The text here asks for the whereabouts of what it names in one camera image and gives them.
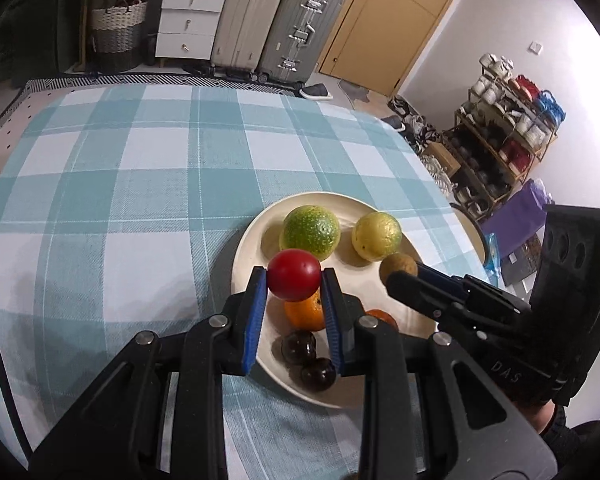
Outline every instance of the dark cherry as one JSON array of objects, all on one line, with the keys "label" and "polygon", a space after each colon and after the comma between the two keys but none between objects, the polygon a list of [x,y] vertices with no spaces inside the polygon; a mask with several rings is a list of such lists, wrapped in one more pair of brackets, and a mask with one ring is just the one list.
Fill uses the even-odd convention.
[{"label": "dark cherry", "polygon": [[307,330],[296,330],[282,340],[282,357],[290,365],[304,365],[315,359],[315,337]]},{"label": "dark cherry", "polygon": [[300,379],[307,389],[323,392],[336,381],[336,367],[330,359],[321,357],[302,367]]}]

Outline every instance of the screw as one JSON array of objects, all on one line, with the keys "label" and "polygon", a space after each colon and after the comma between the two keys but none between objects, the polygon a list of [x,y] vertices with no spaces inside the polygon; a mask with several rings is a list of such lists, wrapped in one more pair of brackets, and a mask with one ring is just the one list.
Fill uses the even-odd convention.
[{"label": "screw", "polygon": [[373,316],[362,316],[358,319],[358,324],[364,328],[375,328],[378,320]]},{"label": "screw", "polygon": [[449,346],[451,340],[451,336],[446,332],[436,332],[433,335],[433,341],[440,346]]},{"label": "screw", "polygon": [[211,316],[209,318],[209,325],[213,328],[222,328],[223,326],[227,326],[229,323],[229,319],[224,314],[216,314],[215,316]]},{"label": "screw", "polygon": [[155,334],[151,330],[142,330],[136,334],[136,343],[139,345],[149,345],[154,341]]}]

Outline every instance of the slipper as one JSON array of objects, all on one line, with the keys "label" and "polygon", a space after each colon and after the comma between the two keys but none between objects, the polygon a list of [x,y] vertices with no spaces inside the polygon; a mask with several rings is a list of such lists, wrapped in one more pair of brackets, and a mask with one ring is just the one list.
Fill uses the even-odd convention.
[{"label": "slipper", "polygon": [[330,101],[333,99],[331,93],[323,83],[305,86],[299,90],[300,95],[311,101]]},{"label": "slipper", "polygon": [[402,122],[400,116],[392,115],[390,117],[385,117],[384,119],[380,119],[381,121],[387,123],[391,126],[396,132],[403,132],[407,129],[407,127]]}]

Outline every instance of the light switch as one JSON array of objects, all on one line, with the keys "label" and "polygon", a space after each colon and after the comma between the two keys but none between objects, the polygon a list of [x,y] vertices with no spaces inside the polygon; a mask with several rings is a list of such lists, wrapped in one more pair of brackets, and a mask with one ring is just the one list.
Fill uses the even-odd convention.
[{"label": "light switch", "polygon": [[537,41],[532,41],[527,50],[532,54],[536,54],[536,56],[540,56],[540,52],[542,52],[542,45]]}]

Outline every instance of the plate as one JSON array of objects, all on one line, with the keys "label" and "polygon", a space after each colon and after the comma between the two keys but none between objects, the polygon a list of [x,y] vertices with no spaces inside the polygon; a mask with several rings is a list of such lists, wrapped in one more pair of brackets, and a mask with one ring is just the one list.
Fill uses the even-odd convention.
[{"label": "plate", "polygon": [[[288,196],[267,207],[253,219],[245,231],[235,253],[232,270],[232,293],[247,287],[254,266],[267,267],[270,259],[280,250],[278,237],[286,215],[301,205],[320,205],[337,216],[342,235],[336,250],[321,262],[322,268],[333,267],[340,288],[347,294],[360,298],[365,310],[379,308],[391,314],[400,332],[429,337],[436,324],[429,318],[404,306],[388,296],[378,277],[379,262],[369,263],[356,253],[351,244],[351,231],[364,215],[376,211],[373,207],[353,199],[329,192],[309,192]],[[416,249],[402,234],[400,252],[421,261]],[[289,367],[280,356],[280,341],[294,328],[286,319],[283,302],[269,294],[256,360],[274,381],[297,397],[327,408],[352,408],[360,406],[364,396],[364,377],[338,377],[335,384],[324,392],[311,392],[298,381],[299,367]],[[315,332],[318,357],[329,357],[325,330]]]}]

